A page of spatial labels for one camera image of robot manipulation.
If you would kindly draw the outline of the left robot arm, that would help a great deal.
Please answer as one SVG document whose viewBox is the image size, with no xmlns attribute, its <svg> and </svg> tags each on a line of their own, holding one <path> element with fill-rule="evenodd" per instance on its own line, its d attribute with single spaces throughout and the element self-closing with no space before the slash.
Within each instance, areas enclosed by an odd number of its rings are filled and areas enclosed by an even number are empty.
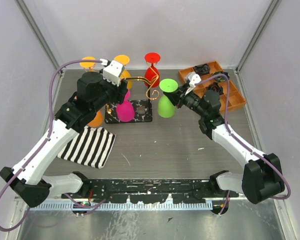
<svg viewBox="0 0 300 240">
<path fill-rule="evenodd" d="M 61 106 L 52 127 L 28 155 L 14 167 L 4 167 L 0 176 L 31 208 L 48 197 L 74 193 L 85 198 L 90 193 L 87 178 L 80 172 L 45 176 L 44 173 L 58 153 L 90 123 L 106 104 L 122 104 L 127 81 L 114 84 L 104 74 L 86 72 L 77 81 L 76 92 Z"/>
</svg>

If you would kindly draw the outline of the orange plastic wine glass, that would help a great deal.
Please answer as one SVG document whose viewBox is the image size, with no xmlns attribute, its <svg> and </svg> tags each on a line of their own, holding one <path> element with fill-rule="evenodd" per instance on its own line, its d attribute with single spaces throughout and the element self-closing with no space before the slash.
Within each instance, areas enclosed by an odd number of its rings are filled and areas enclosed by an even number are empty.
<svg viewBox="0 0 300 240">
<path fill-rule="evenodd" d="M 97 128 L 98 126 L 100 126 L 104 121 L 104 117 L 101 113 L 101 111 L 99 110 L 96 113 L 96 116 L 94 117 L 94 119 L 92 121 L 90 121 L 87 125 L 91 128 Z"/>
</svg>

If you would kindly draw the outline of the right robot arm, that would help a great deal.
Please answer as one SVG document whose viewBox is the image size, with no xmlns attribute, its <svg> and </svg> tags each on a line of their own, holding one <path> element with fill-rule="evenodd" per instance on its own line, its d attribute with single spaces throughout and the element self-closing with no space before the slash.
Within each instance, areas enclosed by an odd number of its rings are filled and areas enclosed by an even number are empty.
<svg viewBox="0 0 300 240">
<path fill-rule="evenodd" d="M 180 86 L 164 95 L 173 106 L 186 106 L 199 115 L 199 129 L 209 139 L 222 146 L 242 166 L 242 174 L 227 170 L 210 176 L 209 191 L 221 197 L 226 191 L 245 195 L 258 204 L 285 191 L 280 159 L 274 153 L 265 154 L 254 148 L 225 121 L 220 113 L 220 95 L 208 90 L 202 97 L 187 93 L 187 86 Z"/>
</svg>

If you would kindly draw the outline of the yellow plastic wine glass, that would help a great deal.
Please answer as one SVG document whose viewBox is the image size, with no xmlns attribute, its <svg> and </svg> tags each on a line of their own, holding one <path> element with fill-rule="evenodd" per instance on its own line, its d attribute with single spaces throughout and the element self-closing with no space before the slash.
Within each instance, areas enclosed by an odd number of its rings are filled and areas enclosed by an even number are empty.
<svg viewBox="0 0 300 240">
<path fill-rule="evenodd" d="M 86 71 L 86 72 L 93 72 L 94 67 L 96 65 L 93 61 L 87 61 L 87 60 L 95 60 L 93 56 L 86 56 L 82 58 L 82 62 L 79 63 L 79 65 Z"/>
</svg>

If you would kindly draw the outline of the pink plastic wine glass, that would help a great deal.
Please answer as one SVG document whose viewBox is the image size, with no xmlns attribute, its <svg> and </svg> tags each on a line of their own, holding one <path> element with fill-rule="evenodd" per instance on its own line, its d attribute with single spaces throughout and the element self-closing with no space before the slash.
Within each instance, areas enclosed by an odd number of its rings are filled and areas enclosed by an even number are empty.
<svg viewBox="0 0 300 240">
<path fill-rule="evenodd" d="M 135 117 L 135 110 L 131 102 L 128 101 L 130 90 L 127 91 L 122 104 L 116 107 L 117 117 L 121 122 L 129 122 Z"/>
</svg>

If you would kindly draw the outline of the red plastic wine glass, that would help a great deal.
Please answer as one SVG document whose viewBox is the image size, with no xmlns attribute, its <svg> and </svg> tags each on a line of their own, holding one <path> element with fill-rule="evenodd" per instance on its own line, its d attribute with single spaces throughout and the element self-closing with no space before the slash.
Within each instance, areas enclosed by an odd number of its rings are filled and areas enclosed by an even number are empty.
<svg viewBox="0 0 300 240">
<path fill-rule="evenodd" d="M 153 88 L 156 88 L 160 84 L 160 73 L 156 68 L 156 64 L 161 60 L 161 56 L 156 52 L 149 52 L 144 56 L 144 59 L 148 65 L 144 77 Z"/>
</svg>

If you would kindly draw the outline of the gold wine glass rack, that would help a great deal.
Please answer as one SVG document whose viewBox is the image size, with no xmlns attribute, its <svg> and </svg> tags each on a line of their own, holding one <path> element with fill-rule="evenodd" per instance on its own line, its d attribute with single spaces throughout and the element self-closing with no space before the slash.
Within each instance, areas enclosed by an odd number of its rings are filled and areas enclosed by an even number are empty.
<svg viewBox="0 0 300 240">
<path fill-rule="evenodd" d="M 108 104 L 105 108 L 104 122 L 106 124 L 125 124 L 125 123 L 149 123 L 153 120 L 152 101 L 156 100 L 160 93 L 151 86 L 151 83 L 141 76 L 132 76 L 124 78 L 127 82 L 144 82 L 146 84 L 146 99 L 130 100 L 134 108 L 134 118 L 129 122 L 120 121 L 117 116 L 117 105 Z"/>
</svg>

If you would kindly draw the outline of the green plastic wine glass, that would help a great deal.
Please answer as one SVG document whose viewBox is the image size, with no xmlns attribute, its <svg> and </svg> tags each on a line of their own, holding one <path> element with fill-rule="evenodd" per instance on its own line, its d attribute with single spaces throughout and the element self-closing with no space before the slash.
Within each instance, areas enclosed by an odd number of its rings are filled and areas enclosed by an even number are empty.
<svg viewBox="0 0 300 240">
<path fill-rule="evenodd" d="M 165 78 L 160 81 L 159 88 L 163 93 L 172 93 L 178 88 L 178 83 L 171 78 Z M 163 94 L 158 101 L 157 112 L 162 118 L 171 118 L 174 116 L 176 107 L 171 103 L 168 97 Z"/>
</svg>

